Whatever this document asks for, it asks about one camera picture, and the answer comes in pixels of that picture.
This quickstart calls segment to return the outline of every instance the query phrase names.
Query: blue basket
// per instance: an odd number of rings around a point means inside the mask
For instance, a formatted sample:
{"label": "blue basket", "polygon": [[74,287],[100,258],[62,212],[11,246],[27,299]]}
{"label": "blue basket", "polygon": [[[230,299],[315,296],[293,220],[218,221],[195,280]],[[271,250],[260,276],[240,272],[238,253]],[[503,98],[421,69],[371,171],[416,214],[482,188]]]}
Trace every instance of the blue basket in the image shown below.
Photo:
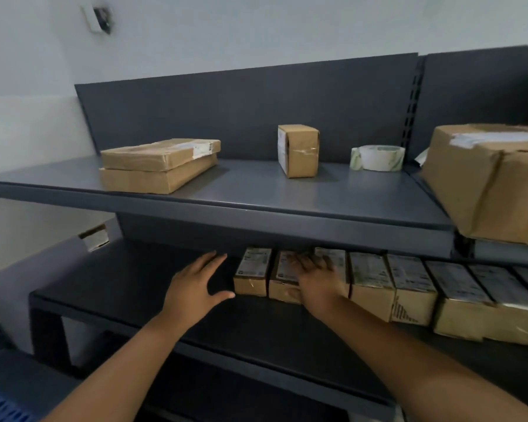
{"label": "blue basket", "polygon": [[0,422],[35,422],[37,418],[13,402],[0,397]]}

